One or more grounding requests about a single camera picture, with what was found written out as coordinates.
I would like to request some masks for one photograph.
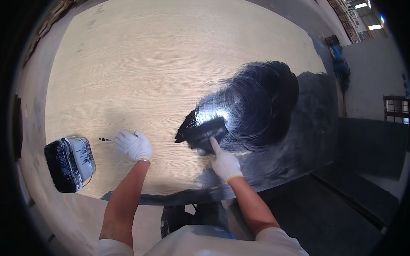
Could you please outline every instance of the hand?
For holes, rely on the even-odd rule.
[[[136,131],[134,134],[127,130],[117,132],[115,145],[135,162],[144,160],[151,163],[153,148],[150,140],[142,132]]]
[[[231,153],[222,150],[214,137],[211,137],[209,141],[215,152],[215,158],[212,160],[212,168],[215,173],[226,183],[232,178],[243,177],[238,159]]]

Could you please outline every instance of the fluorescent light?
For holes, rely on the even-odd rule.
[[[355,5],[355,9],[359,9],[359,8],[366,7],[366,6],[367,6],[367,3],[362,3],[359,5]]]
[[[369,28],[370,30],[381,29],[381,28],[382,28],[382,25],[380,25],[380,24],[372,25],[372,26],[369,26],[368,28]]]

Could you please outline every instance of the paint pad applicator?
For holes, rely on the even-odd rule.
[[[215,118],[205,122],[197,127],[193,127],[183,131],[184,139],[188,142],[192,149],[199,148],[205,150],[209,154],[213,154],[209,138],[215,137],[218,143],[228,133],[223,117]]]

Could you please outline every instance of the forearm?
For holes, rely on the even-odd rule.
[[[228,184],[232,187],[242,215],[255,236],[268,227],[280,228],[269,207],[243,177],[234,178]]]
[[[138,161],[112,193],[105,209],[100,239],[114,239],[132,247],[132,223],[149,165]]]

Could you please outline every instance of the wood grain surface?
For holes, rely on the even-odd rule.
[[[169,195],[195,183],[210,157],[174,136],[207,82],[252,61],[275,60],[295,75],[326,72],[298,26],[242,0],[110,0],[74,17],[57,50],[46,98],[46,142],[86,137],[97,171],[78,193],[100,198],[133,166],[115,133],[139,130],[153,145],[143,193]]]

